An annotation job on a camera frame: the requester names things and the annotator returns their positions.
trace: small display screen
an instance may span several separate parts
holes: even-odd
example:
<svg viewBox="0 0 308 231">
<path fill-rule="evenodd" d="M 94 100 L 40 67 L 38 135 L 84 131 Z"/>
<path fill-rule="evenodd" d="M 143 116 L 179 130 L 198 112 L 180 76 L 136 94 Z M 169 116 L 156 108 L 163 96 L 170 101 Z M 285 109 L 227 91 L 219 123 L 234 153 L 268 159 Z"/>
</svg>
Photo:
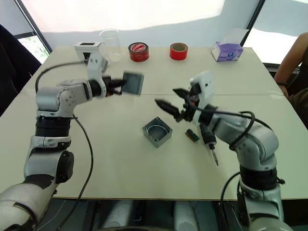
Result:
<svg viewBox="0 0 308 231">
<path fill-rule="evenodd" d="M 81 43 L 81 46 L 93 46 L 95 42 L 83 42 Z"/>
</svg>

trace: robotic arm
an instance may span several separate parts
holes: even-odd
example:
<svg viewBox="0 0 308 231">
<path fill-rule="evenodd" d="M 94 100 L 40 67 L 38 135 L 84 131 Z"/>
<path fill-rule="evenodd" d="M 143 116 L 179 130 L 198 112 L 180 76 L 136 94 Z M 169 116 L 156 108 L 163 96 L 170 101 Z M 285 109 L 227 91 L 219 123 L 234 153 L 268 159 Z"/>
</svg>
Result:
<svg viewBox="0 0 308 231">
<path fill-rule="evenodd" d="M 71 144 L 70 121 L 78 104 L 104 98 L 114 93 L 122 80 L 102 77 L 107 61 L 92 54 L 88 60 L 88 80 L 70 80 L 56 87 L 37 92 L 37 123 L 35 135 L 24 168 L 24 182 L 11 186 L 0 194 L 0 230 L 36 230 L 51 197 L 60 183 L 73 174 L 74 155 Z"/>
<path fill-rule="evenodd" d="M 190 91 L 174 89 L 185 100 L 184 108 L 178 108 L 164 100 L 155 100 L 160 108 L 174 116 L 199 126 L 204 124 L 222 141 L 230 144 L 240 163 L 240 186 L 238 193 L 240 220 L 250 225 L 252 231 L 292 230 L 283 223 L 280 186 L 277 181 L 276 157 L 278 139 L 274 132 L 261 124 L 249 126 L 250 119 L 222 112 L 210 105 L 214 94 L 212 75 L 206 71 L 190 81 Z"/>
</svg>

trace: red tape roll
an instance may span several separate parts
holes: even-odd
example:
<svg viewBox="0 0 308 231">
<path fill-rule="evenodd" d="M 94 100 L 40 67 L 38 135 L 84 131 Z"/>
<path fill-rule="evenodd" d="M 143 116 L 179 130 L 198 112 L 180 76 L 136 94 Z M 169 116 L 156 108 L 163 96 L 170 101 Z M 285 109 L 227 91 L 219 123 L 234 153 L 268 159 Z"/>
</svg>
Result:
<svg viewBox="0 0 308 231">
<path fill-rule="evenodd" d="M 170 45 L 170 58 L 174 60 L 186 59 L 188 46 L 185 43 L 173 43 Z"/>
<path fill-rule="evenodd" d="M 149 47 L 143 42 L 134 42 L 128 47 L 130 59 L 134 62 L 143 62 L 149 58 Z"/>
</svg>

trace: black cable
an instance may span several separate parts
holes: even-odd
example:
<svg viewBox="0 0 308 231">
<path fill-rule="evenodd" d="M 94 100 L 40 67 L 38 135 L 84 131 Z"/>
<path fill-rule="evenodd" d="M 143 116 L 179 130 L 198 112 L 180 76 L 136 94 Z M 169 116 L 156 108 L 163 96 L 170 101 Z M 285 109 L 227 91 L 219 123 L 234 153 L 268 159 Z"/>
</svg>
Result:
<svg viewBox="0 0 308 231">
<path fill-rule="evenodd" d="M 237 183 L 237 192 L 240 192 L 240 181 Z"/>
<path fill-rule="evenodd" d="M 70 63 L 64 63 L 64 64 L 58 64 L 58 65 L 55 65 L 55 66 L 51 66 L 51 67 L 48 67 L 46 68 L 45 70 L 43 70 L 37 77 L 37 79 L 35 80 L 35 92 L 37 93 L 38 90 L 39 90 L 39 80 L 40 78 L 42 77 L 43 74 L 45 74 L 46 72 L 54 69 L 54 68 L 57 68 L 57 67 L 60 67 L 60 66 L 67 66 L 67 65 L 75 65 L 75 64 L 84 64 L 86 62 L 86 60 L 83 60 L 83 61 L 78 61 L 78 62 L 70 62 Z"/>
<path fill-rule="evenodd" d="M 229 185 L 230 181 L 231 181 L 234 177 L 236 177 L 237 175 L 239 175 L 239 174 L 240 174 L 240 172 L 237 172 L 237 173 L 233 174 L 233 175 L 228 179 L 228 181 L 225 183 L 225 185 L 224 185 L 224 187 L 223 187 L 223 190 L 222 190 L 221 196 L 220 196 L 220 203 L 221 203 L 221 206 L 222 206 L 223 215 L 224 215 L 224 219 L 225 219 L 225 222 L 226 222 L 226 224 L 227 224 L 228 230 L 230 230 L 230 228 L 229 228 L 229 223 L 228 223 L 228 219 L 227 219 L 226 207 L 225 207 L 225 205 L 224 205 L 224 203 L 223 203 L 223 197 L 224 197 L 224 195 L 225 195 L 227 186 Z"/>
<path fill-rule="evenodd" d="M 244 111 L 244 112 L 240 112 L 240 113 L 242 113 L 242 114 L 244 114 L 244 113 L 250 114 L 251 115 L 251 119 L 250 119 L 250 122 L 249 122 L 248 126 L 246 127 L 246 129 L 234 141 L 232 141 L 232 143 L 229 145 L 229 148 L 231 150 L 233 150 L 233 151 L 235 150 L 234 146 L 236 145 L 236 143 L 238 141 L 240 141 L 245 135 L 248 134 L 250 128 L 253 126 L 253 124 L 255 122 L 255 119 L 256 119 L 255 114 L 252 113 L 252 112 Z"/>
<path fill-rule="evenodd" d="M 230 115 L 230 116 L 233 115 L 233 116 L 238 116 L 238 117 L 247 118 L 247 119 L 251 119 L 251 118 L 252 118 L 251 115 L 250 115 L 250 116 L 249 116 L 249 115 L 243 115 L 243 114 L 240 114 L 240 113 L 225 112 L 225 111 L 217 111 L 217 110 L 211 110 L 211 109 L 201 109 L 201 108 L 198 108 L 197 106 L 195 106 L 195 105 L 192 103 L 192 101 L 190 100 L 189 96 L 186 97 L 186 100 L 187 100 L 187 102 L 188 102 L 188 104 L 189 104 L 190 107 L 192 107 L 192 108 L 194 108 L 194 109 L 196 109 L 196 110 L 198 110 L 198 111 L 204 112 L 204 113 L 224 114 L 224 115 Z M 260 124 L 262 124 L 263 126 L 269 128 L 269 129 L 271 129 L 270 126 L 267 125 L 267 124 L 266 124 L 265 122 L 263 122 L 262 120 L 255 118 L 255 121 L 258 122 L 258 123 L 260 123 Z"/>
<path fill-rule="evenodd" d="M 61 228 L 63 227 L 63 225 L 67 222 L 67 220 L 69 219 L 69 217 L 73 214 L 74 210 L 76 209 L 80 199 L 81 199 L 81 196 L 90 180 L 90 177 L 91 177 L 91 174 L 92 174 L 92 171 L 93 171 L 93 162 L 94 162 L 94 159 L 93 159 L 93 150 L 92 150 L 92 145 L 91 145 L 91 142 L 90 142 L 90 139 L 88 137 L 88 134 L 86 132 L 86 130 L 84 129 L 84 127 L 82 126 L 82 124 L 80 123 L 80 121 L 77 119 L 77 117 L 73 114 L 73 117 L 75 118 L 76 122 L 78 123 L 78 125 L 81 127 L 81 129 L 83 130 L 83 133 L 85 134 L 86 138 L 87 138 L 87 141 L 88 141 L 88 144 L 89 144 L 89 148 L 90 148 L 90 153 L 91 153 L 91 167 L 90 167 L 90 171 L 89 171 L 89 174 L 88 174 L 88 177 L 85 181 L 85 183 L 83 184 L 82 186 L 82 189 L 79 193 L 79 196 L 74 204 L 74 207 L 71 209 L 71 211 L 67 214 L 67 216 L 63 219 L 63 221 L 60 223 L 60 225 L 58 226 L 58 228 L 56 229 L 56 231 L 59 231 L 61 230 Z"/>
<path fill-rule="evenodd" d="M 198 205 L 199 205 L 200 201 L 198 201 L 198 203 L 197 203 L 197 205 L 196 205 L 195 207 L 193 207 L 193 205 L 192 205 L 192 202 L 191 202 L 191 201 L 189 201 L 189 203 L 191 204 L 192 208 L 193 208 L 194 210 L 196 210 L 196 208 L 198 207 Z"/>
</svg>

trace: clear plastic cup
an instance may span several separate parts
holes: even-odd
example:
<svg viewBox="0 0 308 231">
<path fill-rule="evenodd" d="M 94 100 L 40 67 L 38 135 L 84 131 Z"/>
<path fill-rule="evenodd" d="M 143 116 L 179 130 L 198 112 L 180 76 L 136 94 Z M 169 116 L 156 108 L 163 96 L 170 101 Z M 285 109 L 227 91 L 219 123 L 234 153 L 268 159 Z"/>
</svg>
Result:
<svg viewBox="0 0 308 231">
<path fill-rule="evenodd" d="M 103 39 L 103 52 L 109 61 L 119 61 L 121 59 L 121 48 L 119 41 L 119 31 L 115 29 L 103 30 L 100 35 Z"/>
</svg>

